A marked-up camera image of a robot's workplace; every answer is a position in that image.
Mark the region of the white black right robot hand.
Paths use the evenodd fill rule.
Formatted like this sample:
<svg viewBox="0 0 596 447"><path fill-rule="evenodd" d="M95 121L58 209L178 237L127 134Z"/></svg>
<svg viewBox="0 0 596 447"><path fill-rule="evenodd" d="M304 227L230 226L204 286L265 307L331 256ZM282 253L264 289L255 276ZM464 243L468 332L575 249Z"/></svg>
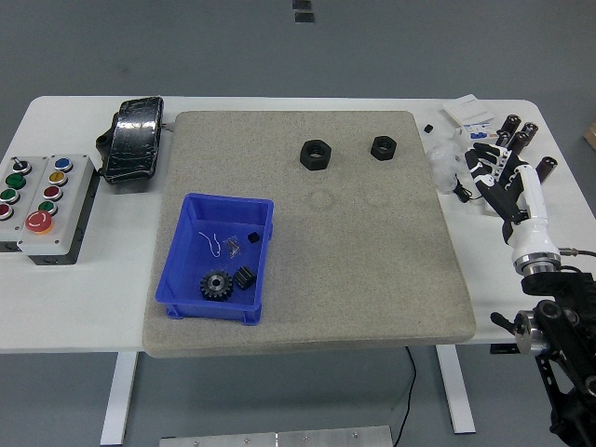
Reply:
<svg viewBox="0 0 596 447"><path fill-rule="evenodd" d="M535 168L506 147L483 142L468 148L465 159L477 190L503 220L503 239L513 249L516 272L526 277L558 270L561 255L549 237Z"/></svg>

